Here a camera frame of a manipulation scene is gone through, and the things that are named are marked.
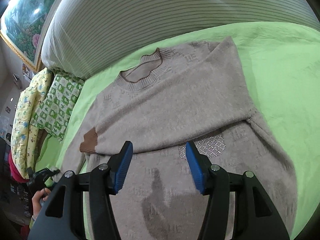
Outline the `person's left hand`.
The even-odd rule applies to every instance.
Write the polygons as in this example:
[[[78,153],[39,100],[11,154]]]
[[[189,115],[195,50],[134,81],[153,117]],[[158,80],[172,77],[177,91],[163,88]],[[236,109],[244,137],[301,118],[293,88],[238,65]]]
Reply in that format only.
[[[41,209],[42,206],[40,204],[40,201],[42,200],[43,202],[45,202],[49,195],[51,194],[50,189],[48,188],[44,188],[40,191],[37,191],[34,196],[32,197],[32,204],[33,204],[33,220],[36,220]]]

